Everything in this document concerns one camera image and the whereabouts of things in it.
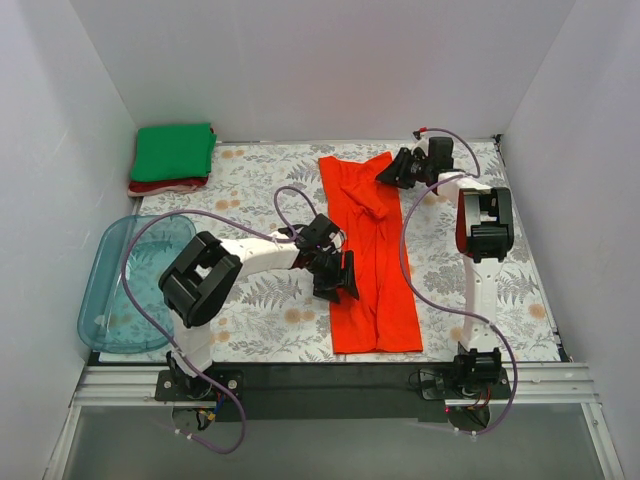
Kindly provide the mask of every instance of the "green cloth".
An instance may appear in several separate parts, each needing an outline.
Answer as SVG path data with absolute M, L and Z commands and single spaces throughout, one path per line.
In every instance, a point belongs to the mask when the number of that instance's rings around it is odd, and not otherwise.
M 215 144 L 216 135 L 208 123 L 141 128 L 131 180 L 157 182 L 206 177 L 211 171 Z

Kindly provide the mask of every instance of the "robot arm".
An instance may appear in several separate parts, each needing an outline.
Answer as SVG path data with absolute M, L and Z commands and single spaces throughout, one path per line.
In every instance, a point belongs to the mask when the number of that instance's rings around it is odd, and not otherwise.
M 444 196 L 457 207 L 456 246 L 463 255 L 466 277 L 466 311 L 496 318 L 496 279 L 503 261 L 513 246 L 511 192 L 504 187 L 490 187 L 468 176 L 453 165 L 453 140 L 448 137 L 421 138 L 411 148 L 401 148 L 393 162 L 376 179 L 398 188 L 408 189 L 416 182 L 437 187 L 434 193 Z M 499 340 L 485 323 L 466 316 L 454 359 L 460 384 L 492 383 L 500 373 Z
M 210 232 L 200 232 L 162 274 L 158 285 L 170 309 L 174 339 L 180 348 L 180 355 L 169 359 L 176 376 L 195 376 L 181 356 L 200 371 L 213 363 L 208 324 L 239 278 L 274 269 L 305 268 L 313 274 L 315 296 L 340 302 L 337 290 L 342 288 L 359 298 L 353 252 L 343 252 L 336 246 L 340 228 L 322 214 L 308 226 L 294 228 L 297 236 L 287 243 L 277 240 L 293 235 L 288 228 L 273 233 L 273 241 L 219 240 Z
M 438 176 L 438 181 L 456 172 Z M 457 207 L 456 246 L 463 255 L 466 278 L 466 311 L 496 318 L 496 279 L 507 252 L 513 246 L 511 194 L 469 178 L 457 178 L 438 187 L 441 195 Z M 460 345 L 465 351 L 491 352 L 499 345 L 488 325 L 465 317 Z

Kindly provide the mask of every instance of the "white wall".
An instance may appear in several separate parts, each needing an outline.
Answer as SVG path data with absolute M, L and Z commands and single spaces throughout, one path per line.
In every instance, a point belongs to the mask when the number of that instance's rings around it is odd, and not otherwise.
M 577 0 L 505 135 L 509 179 L 569 353 L 640 478 L 640 3 Z
M 131 204 L 134 124 L 67 0 L 0 6 L 0 478 L 41 478 L 83 367 L 100 236 Z
M 72 0 L 139 126 L 225 140 L 505 130 L 574 0 Z

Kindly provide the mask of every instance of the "transparent teal bin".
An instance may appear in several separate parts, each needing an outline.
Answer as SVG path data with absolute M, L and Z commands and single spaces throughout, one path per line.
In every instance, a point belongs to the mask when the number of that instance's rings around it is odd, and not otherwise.
M 131 304 L 120 276 L 128 243 L 153 218 L 122 218 L 102 236 L 78 317 L 78 334 L 95 351 L 144 353 L 168 343 Z M 187 217 L 162 219 L 142 234 L 127 263 L 127 281 L 136 300 L 171 334 L 173 324 L 158 280 L 194 235 Z

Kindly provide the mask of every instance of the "glass panel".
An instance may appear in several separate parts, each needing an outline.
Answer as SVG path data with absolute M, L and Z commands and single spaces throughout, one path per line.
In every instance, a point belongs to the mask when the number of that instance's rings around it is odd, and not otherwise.
M 83 408 L 64 478 L 604 478 L 580 405 L 515 405 L 476 442 L 412 419 L 250 421 L 227 456 L 158 424 L 172 425 L 169 407 Z M 229 445 L 238 430 L 203 436 Z

